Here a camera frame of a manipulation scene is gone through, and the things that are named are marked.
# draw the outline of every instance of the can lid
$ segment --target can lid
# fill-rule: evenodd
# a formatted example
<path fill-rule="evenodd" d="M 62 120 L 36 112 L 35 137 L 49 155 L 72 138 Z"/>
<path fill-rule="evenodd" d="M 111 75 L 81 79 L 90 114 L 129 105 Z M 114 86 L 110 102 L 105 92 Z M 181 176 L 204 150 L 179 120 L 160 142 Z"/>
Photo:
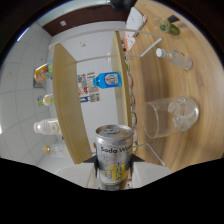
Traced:
<path fill-rule="evenodd" d="M 43 146 L 43 152 L 44 152 L 46 155 L 50 155 L 50 154 L 51 154 L 50 146 L 49 146 L 49 145 L 44 145 L 44 146 Z"/>
<path fill-rule="evenodd" d="M 124 125 L 106 125 L 98 128 L 96 133 L 106 138 L 127 138 L 133 135 L 131 128 Z"/>

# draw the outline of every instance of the poster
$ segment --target poster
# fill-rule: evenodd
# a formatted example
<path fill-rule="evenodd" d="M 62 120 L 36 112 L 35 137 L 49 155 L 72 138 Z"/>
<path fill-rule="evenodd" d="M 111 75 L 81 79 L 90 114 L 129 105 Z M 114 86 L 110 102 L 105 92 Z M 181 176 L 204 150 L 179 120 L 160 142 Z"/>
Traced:
<path fill-rule="evenodd" d="M 99 87 L 93 85 L 94 78 L 94 72 L 77 76 L 80 103 L 100 101 Z"/>

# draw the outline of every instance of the wooden shelf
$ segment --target wooden shelf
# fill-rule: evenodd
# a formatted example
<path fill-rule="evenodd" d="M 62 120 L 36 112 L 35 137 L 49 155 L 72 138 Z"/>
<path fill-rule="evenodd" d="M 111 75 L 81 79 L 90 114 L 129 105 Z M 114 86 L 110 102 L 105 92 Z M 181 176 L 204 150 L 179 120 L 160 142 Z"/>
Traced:
<path fill-rule="evenodd" d="M 57 44 L 53 58 L 53 92 L 58 121 L 75 164 L 92 157 L 80 106 L 76 61 Z"/>
<path fill-rule="evenodd" d="M 119 124 L 131 127 L 127 70 L 119 32 L 111 45 L 112 71 L 120 72 L 122 86 L 115 88 Z M 61 45 L 54 46 L 53 93 L 58 121 L 67 149 L 75 164 L 92 157 L 79 99 L 77 61 Z"/>
<path fill-rule="evenodd" d="M 173 172 L 220 159 L 224 149 L 224 74 L 219 58 L 200 31 L 172 9 L 148 0 L 138 0 L 135 8 L 148 17 L 141 30 L 163 36 L 158 48 L 167 51 L 177 49 L 193 60 L 192 69 L 186 71 L 171 64 L 167 58 L 158 58 L 157 47 L 142 58 L 128 58 L 133 78 L 139 144 L 148 142 Z M 180 28 L 180 36 L 177 38 L 154 28 L 154 17 L 168 18 L 171 15 L 180 19 L 175 22 Z M 143 51 L 152 42 L 147 36 L 138 34 L 130 54 Z M 194 99 L 200 110 L 198 121 L 183 133 L 149 139 L 142 125 L 144 103 L 173 96 Z M 147 148 L 138 150 L 136 155 L 146 162 L 160 165 L 160 161 Z"/>
<path fill-rule="evenodd" d="M 132 127 L 127 69 L 118 31 L 114 33 L 110 55 L 112 71 L 120 72 L 122 79 L 121 88 L 115 88 L 118 122 L 120 125 Z"/>

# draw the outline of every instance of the can label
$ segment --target can label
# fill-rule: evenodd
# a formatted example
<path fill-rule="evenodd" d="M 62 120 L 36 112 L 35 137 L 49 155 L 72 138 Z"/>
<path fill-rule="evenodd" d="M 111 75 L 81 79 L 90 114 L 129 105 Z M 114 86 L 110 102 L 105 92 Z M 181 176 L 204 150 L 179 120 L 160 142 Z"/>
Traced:
<path fill-rule="evenodd" d="M 132 155 L 132 139 L 124 145 L 100 144 L 96 142 L 101 182 L 116 185 L 128 175 Z"/>

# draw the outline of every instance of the ceiling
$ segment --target ceiling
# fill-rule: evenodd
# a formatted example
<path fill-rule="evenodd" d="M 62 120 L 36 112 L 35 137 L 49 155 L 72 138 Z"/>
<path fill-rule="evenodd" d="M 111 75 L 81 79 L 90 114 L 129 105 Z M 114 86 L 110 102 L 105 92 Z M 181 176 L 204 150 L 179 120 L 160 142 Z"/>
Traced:
<path fill-rule="evenodd" d="M 72 0 L 46 13 L 44 16 L 38 19 L 36 23 L 43 27 L 52 20 L 69 12 L 90 6 L 108 5 L 109 2 L 110 1 L 108 0 Z"/>

